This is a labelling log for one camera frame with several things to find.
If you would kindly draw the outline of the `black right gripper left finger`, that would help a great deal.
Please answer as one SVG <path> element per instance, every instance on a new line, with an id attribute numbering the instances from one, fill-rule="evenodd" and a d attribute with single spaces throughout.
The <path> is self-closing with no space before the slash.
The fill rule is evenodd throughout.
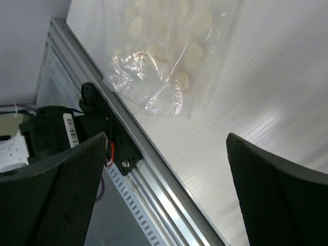
<path id="1" fill-rule="evenodd" d="M 105 164 L 100 133 L 1 175 L 1 245 L 83 245 Z"/>

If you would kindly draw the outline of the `clear zip top bag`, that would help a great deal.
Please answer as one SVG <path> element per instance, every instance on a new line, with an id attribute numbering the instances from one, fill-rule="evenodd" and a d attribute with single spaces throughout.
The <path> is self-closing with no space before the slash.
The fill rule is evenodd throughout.
<path id="1" fill-rule="evenodd" d="M 233 1 L 103 1 L 104 84 L 142 113 L 188 118 L 221 59 Z"/>

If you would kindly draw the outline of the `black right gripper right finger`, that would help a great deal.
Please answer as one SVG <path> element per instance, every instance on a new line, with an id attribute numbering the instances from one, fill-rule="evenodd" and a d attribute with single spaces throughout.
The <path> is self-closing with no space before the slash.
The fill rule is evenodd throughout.
<path id="1" fill-rule="evenodd" d="M 327 245 L 327 175 L 230 133 L 226 147 L 250 245 Z"/>

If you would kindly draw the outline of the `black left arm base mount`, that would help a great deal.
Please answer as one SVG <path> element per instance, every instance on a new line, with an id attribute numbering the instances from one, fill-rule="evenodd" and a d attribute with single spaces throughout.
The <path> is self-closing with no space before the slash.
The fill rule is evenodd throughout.
<path id="1" fill-rule="evenodd" d="M 109 141 L 107 157 L 114 163 L 123 176 L 128 175 L 142 160 L 142 154 L 127 133 L 119 119 L 107 104 L 105 98 L 92 83 L 81 86 L 79 106 L 83 115 L 76 118 L 83 140 L 101 132 Z"/>

